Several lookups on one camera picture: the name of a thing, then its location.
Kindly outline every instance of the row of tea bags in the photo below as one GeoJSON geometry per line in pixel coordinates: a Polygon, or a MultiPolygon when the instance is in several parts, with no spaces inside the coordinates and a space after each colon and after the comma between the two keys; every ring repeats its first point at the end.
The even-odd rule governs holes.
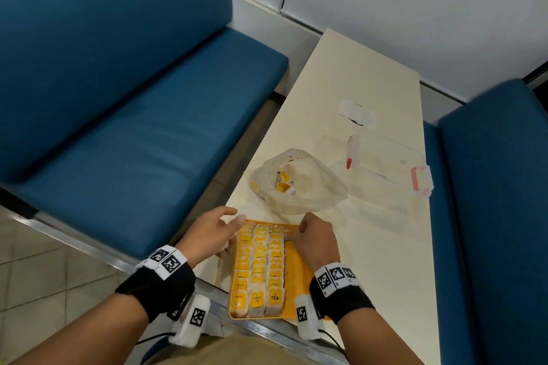
{"type": "Polygon", "coordinates": [[[248,222],[237,238],[231,315],[280,316],[285,292],[283,227],[248,222]]]}

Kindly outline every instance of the tile floor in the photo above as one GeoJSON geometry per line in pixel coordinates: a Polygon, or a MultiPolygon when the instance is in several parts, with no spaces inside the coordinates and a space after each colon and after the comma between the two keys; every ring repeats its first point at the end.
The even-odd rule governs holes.
{"type": "MultiPolygon", "coordinates": [[[[279,106],[268,100],[188,215],[225,204],[279,106]]],[[[0,207],[0,364],[5,365],[104,300],[126,277],[86,254],[11,220],[0,207]]],[[[166,332],[167,318],[146,335],[166,332]]],[[[231,326],[223,326],[231,332],[231,326]]],[[[138,364],[147,344],[127,364],[138,364]]]]}

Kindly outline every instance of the white sensor device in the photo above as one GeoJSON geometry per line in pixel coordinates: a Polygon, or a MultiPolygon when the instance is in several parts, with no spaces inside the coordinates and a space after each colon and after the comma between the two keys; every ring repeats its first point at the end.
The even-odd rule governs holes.
{"type": "Polygon", "coordinates": [[[320,339],[322,334],[318,329],[325,330],[325,327],[323,319],[318,319],[310,294],[301,294],[295,297],[295,308],[297,309],[297,329],[301,339],[320,339]]]}
{"type": "Polygon", "coordinates": [[[211,301],[206,296],[194,293],[179,320],[173,323],[172,333],[175,335],[169,337],[169,343],[194,348],[206,328],[206,315],[210,306],[211,301]]]}

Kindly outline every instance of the beige clothing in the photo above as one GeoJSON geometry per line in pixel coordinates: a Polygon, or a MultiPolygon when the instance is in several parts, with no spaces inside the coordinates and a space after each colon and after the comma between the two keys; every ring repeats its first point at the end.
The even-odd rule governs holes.
{"type": "Polygon", "coordinates": [[[171,345],[145,365],[308,365],[302,358],[266,339],[234,334],[202,335],[193,349],[171,345]]]}

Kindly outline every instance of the hand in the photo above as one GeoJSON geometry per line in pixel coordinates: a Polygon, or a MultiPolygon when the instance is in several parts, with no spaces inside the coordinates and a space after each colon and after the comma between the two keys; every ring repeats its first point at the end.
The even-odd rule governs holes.
{"type": "Polygon", "coordinates": [[[326,264],[341,261],[333,225],[311,212],[305,214],[291,239],[312,272],[326,264]]]}
{"type": "Polygon", "coordinates": [[[220,206],[204,212],[194,221],[175,246],[187,258],[190,267],[196,267],[212,255],[220,255],[231,250],[236,241],[235,233],[242,227],[246,217],[243,214],[239,215],[228,224],[220,218],[223,215],[237,213],[238,210],[235,208],[220,206]]]}

